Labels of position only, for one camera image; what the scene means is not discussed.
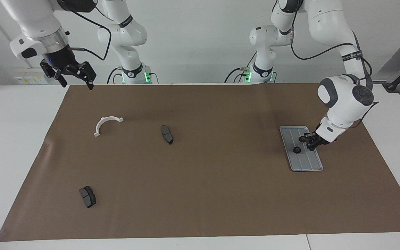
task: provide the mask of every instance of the semicircular bracket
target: semicircular bracket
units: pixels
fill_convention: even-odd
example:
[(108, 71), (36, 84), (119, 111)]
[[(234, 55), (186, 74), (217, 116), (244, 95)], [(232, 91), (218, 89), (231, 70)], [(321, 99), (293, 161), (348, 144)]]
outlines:
[(103, 125), (105, 122), (108, 122), (110, 120), (116, 120), (117, 122), (123, 122), (124, 119), (118, 118), (118, 117), (114, 117), (114, 116), (109, 116), (109, 117), (102, 117), (100, 119), (100, 121), (98, 122), (97, 126), (95, 127), (95, 133), (93, 134), (95, 137), (100, 136), (100, 127), (101, 125)]

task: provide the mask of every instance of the black knob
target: black knob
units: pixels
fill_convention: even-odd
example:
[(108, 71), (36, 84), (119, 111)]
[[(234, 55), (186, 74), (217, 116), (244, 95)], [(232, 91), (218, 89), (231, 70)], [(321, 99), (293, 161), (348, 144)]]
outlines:
[(362, 98), (369, 98), (370, 97), (370, 92), (368, 92), (367, 90), (359, 90), (359, 95)]
[(302, 152), (302, 149), (300, 147), (295, 147), (292, 151), (294, 153), (300, 153), (300, 152)]

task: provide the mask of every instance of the metal tray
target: metal tray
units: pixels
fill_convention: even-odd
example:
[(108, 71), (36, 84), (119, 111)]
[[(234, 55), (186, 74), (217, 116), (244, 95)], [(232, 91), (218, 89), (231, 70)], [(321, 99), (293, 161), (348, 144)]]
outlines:
[[(320, 161), (317, 149), (310, 151), (299, 137), (309, 133), (305, 126), (282, 126), (281, 135), (288, 155), (291, 169), (296, 172), (322, 171), (324, 167)], [(302, 152), (294, 153), (294, 147), (300, 147)]]

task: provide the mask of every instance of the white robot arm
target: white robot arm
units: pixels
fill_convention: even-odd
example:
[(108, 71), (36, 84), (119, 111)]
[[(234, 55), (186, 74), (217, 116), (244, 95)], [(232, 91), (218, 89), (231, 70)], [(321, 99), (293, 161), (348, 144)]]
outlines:
[(267, 82), (273, 74), (276, 60), (276, 52), (272, 47), (289, 45), (290, 35), (283, 34), (274, 25), (261, 26), (252, 29), (249, 41), (256, 47), (257, 57), (250, 68), (248, 82)]
[[(111, 48), (116, 52), (121, 62), (122, 75), (126, 84), (150, 84), (150, 68), (140, 61), (136, 49), (146, 43), (148, 34), (143, 26), (136, 22), (127, 8), (124, 0), (101, 0), (106, 16), (117, 24), (107, 25), (111, 30)], [(98, 39), (108, 44), (109, 33), (98, 30)]]
[(343, 16), (340, 0), (278, 0), (271, 21), (279, 33), (292, 33), (291, 47), (297, 12), (308, 13), (309, 30), (314, 40), (337, 46), (346, 69), (346, 74), (325, 78), (320, 83), (318, 95), (329, 111), (317, 130), (303, 139), (306, 139), (307, 147), (314, 150), (335, 141), (368, 112), (374, 101), (373, 82), (356, 35)]
[(43, 55), (40, 63), (48, 77), (54, 77), (65, 87), (63, 75), (82, 79), (92, 89), (95, 77), (89, 62), (78, 63), (70, 49), (67, 35), (54, 10), (92, 11), (98, 0), (0, 0), (10, 16), (19, 24), (22, 34), (10, 47), (21, 60)]

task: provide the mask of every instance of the white table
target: white table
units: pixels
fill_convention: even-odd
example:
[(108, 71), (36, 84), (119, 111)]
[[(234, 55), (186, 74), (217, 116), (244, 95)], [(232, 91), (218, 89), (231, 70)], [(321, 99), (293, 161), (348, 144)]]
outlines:
[[(35, 160), (67, 89), (60, 86), (0, 86), (0, 228)], [(365, 118), (376, 146), (400, 185), (400, 96), (380, 85), (381, 103)], [(0, 249), (400, 249), (400, 233), (322, 234), (178, 239), (102, 239), (0, 242)]]

